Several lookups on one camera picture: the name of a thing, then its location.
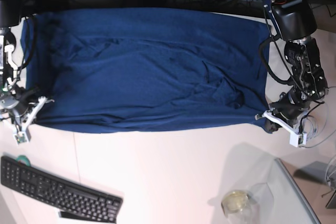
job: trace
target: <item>keyboard key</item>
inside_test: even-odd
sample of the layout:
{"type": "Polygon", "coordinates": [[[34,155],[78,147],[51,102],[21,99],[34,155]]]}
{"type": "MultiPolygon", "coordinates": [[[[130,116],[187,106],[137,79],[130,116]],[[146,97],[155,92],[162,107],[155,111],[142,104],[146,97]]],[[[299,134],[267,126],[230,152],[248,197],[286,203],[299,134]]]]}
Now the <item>keyboard key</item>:
{"type": "Polygon", "coordinates": [[[112,209],[112,210],[118,211],[118,208],[115,207],[115,206],[112,206],[112,205],[106,205],[106,207],[107,207],[108,209],[112,209]]]}
{"type": "Polygon", "coordinates": [[[115,201],[113,202],[113,206],[115,206],[115,207],[119,207],[119,206],[120,206],[120,202],[115,200],[115,201]]]}
{"type": "Polygon", "coordinates": [[[112,209],[109,209],[108,212],[111,213],[111,214],[116,214],[117,213],[117,211],[112,210],[112,209]]]}

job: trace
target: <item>cable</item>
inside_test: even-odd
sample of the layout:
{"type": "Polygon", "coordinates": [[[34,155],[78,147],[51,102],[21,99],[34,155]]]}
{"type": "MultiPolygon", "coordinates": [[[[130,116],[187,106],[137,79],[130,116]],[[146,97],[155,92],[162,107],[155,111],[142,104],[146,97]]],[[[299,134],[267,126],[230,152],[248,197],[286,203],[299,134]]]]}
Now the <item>cable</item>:
{"type": "Polygon", "coordinates": [[[35,47],[36,47],[36,42],[37,42],[37,20],[35,19],[34,16],[31,16],[30,18],[33,21],[33,42],[32,42],[32,47],[30,48],[29,56],[27,60],[25,61],[25,63],[22,65],[22,69],[25,69],[31,62],[33,58],[33,54],[35,52],[35,47]]]}
{"type": "Polygon", "coordinates": [[[310,6],[310,8],[311,8],[312,10],[314,10],[314,9],[319,8],[319,7],[321,7],[321,6],[324,6],[324,5],[318,5],[318,6],[315,6],[315,7],[311,7],[311,6],[310,6]]]}
{"type": "Polygon", "coordinates": [[[269,31],[269,34],[270,34],[270,37],[268,37],[266,40],[264,40],[260,45],[259,45],[259,56],[260,56],[260,59],[261,59],[261,62],[262,64],[265,66],[267,72],[270,74],[270,76],[276,80],[278,83],[280,84],[283,84],[283,85],[289,85],[289,80],[281,80],[280,78],[278,78],[274,72],[272,71],[271,67],[269,66],[268,62],[266,61],[265,57],[264,57],[264,53],[263,53],[263,50],[264,50],[264,47],[268,44],[270,44],[272,41],[274,42],[274,38],[273,38],[273,35],[271,33],[271,30],[269,28],[269,25],[268,25],[268,20],[266,18],[266,12],[265,12],[265,9],[264,9],[264,17],[265,17],[265,21],[266,21],[266,26],[267,26],[267,29],[269,31]]]}
{"type": "MultiPolygon", "coordinates": [[[[333,89],[333,88],[336,88],[336,86],[332,86],[332,87],[328,87],[328,89],[333,89]]],[[[327,119],[326,119],[326,121],[325,121],[325,123],[324,123],[324,126],[323,126],[323,128],[322,128],[322,130],[315,136],[315,137],[318,137],[323,131],[324,131],[324,129],[326,128],[325,126],[326,126],[326,124],[327,124],[327,121],[328,121],[328,118],[329,118],[329,106],[328,106],[328,104],[325,102],[324,103],[326,106],[327,106],[327,119]]],[[[307,148],[307,149],[310,149],[310,148],[314,148],[314,147],[316,147],[316,146],[319,146],[320,144],[322,144],[322,143],[324,143],[326,140],[328,140],[334,133],[336,132],[336,130],[334,130],[329,136],[327,136],[324,140],[322,140],[321,142],[319,142],[318,144],[315,144],[315,145],[312,145],[312,146],[300,146],[300,148],[307,148]]]]}
{"type": "Polygon", "coordinates": [[[5,121],[5,120],[7,120],[7,119],[10,119],[10,118],[1,118],[1,119],[0,119],[0,122],[5,121]]]}
{"type": "Polygon", "coordinates": [[[299,132],[303,132],[303,119],[309,117],[310,113],[317,109],[321,104],[317,104],[314,108],[312,108],[305,116],[303,116],[300,120],[299,132]]]}
{"type": "Polygon", "coordinates": [[[329,6],[328,5],[325,5],[326,7],[327,7],[327,9],[328,9],[328,12],[329,12],[329,16],[332,18],[333,16],[335,16],[336,15],[336,13],[334,13],[333,15],[331,15],[331,11],[330,11],[330,9],[329,9],[329,6]]]}
{"type": "Polygon", "coordinates": [[[333,187],[333,186],[331,185],[331,179],[330,179],[330,177],[331,177],[332,174],[334,174],[334,173],[336,172],[336,169],[335,169],[330,175],[328,175],[328,171],[329,171],[329,169],[330,169],[330,167],[331,167],[331,164],[332,164],[333,162],[335,162],[335,161],[336,161],[336,155],[335,155],[333,158],[330,159],[330,161],[329,161],[329,163],[328,163],[328,165],[327,165],[327,168],[325,169],[326,174],[325,174],[325,176],[324,176],[324,179],[326,180],[325,182],[326,182],[326,183],[329,185],[329,187],[330,187],[331,189],[333,189],[333,190],[336,190],[336,188],[333,187]]]}

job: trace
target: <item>metal bracket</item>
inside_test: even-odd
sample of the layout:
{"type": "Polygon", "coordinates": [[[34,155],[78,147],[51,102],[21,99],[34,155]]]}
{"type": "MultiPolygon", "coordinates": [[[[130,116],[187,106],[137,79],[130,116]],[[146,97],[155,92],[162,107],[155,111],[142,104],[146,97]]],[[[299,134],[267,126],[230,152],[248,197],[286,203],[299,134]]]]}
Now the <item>metal bracket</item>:
{"type": "Polygon", "coordinates": [[[9,83],[9,87],[11,87],[13,85],[13,83],[15,83],[15,80],[18,78],[17,75],[18,75],[18,69],[19,68],[18,68],[17,64],[15,64],[15,62],[13,61],[14,50],[15,50],[15,47],[12,44],[5,46],[5,53],[7,53],[8,64],[13,69],[13,79],[7,78],[7,81],[9,83]]]}
{"type": "Polygon", "coordinates": [[[285,123],[283,120],[273,116],[271,111],[265,111],[262,117],[267,118],[268,120],[279,124],[286,131],[288,131],[290,133],[289,144],[293,145],[294,147],[299,147],[299,145],[307,144],[307,133],[306,132],[303,132],[302,134],[300,134],[298,128],[297,129],[292,128],[287,123],[285,123]]]}
{"type": "Polygon", "coordinates": [[[48,99],[46,97],[40,97],[38,99],[38,104],[27,115],[27,118],[22,123],[22,125],[15,127],[13,137],[18,145],[30,142],[30,133],[28,131],[28,127],[33,123],[33,120],[36,118],[37,113],[42,109],[42,107],[44,106],[44,104],[46,104],[47,101],[48,99]]]}

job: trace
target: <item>green tape roll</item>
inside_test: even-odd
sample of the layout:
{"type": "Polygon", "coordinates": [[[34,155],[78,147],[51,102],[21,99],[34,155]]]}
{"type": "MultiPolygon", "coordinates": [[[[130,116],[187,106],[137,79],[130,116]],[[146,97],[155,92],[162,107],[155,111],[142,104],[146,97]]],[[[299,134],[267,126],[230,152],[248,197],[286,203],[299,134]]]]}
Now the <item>green tape roll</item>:
{"type": "Polygon", "coordinates": [[[28,157],[26,157],[24,155],[18,156],[16,161],[18,161],[19,163],[25,164],[26,166],[30,166],[30,161],[29,161],[28,157]]]}

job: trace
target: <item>blue cloth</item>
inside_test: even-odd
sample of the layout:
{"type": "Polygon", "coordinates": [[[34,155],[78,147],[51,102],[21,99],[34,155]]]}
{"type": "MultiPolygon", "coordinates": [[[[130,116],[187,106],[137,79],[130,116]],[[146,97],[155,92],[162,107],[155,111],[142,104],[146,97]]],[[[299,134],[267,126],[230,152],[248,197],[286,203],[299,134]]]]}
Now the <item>blue cloth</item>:
{"type": "MultiPolygon", "coordinates": [[[[84,133],[264,125],[255,115],[267,109],[267,73],[258,56],[265,24],[162,8],[70,10],[36,19],[27,87],[38,85],[55,99],[39,113],[40,125],[84,133]]],[[[29,24],[23,50],[25,38],[28,47],[33,40],[29,24]]]]}

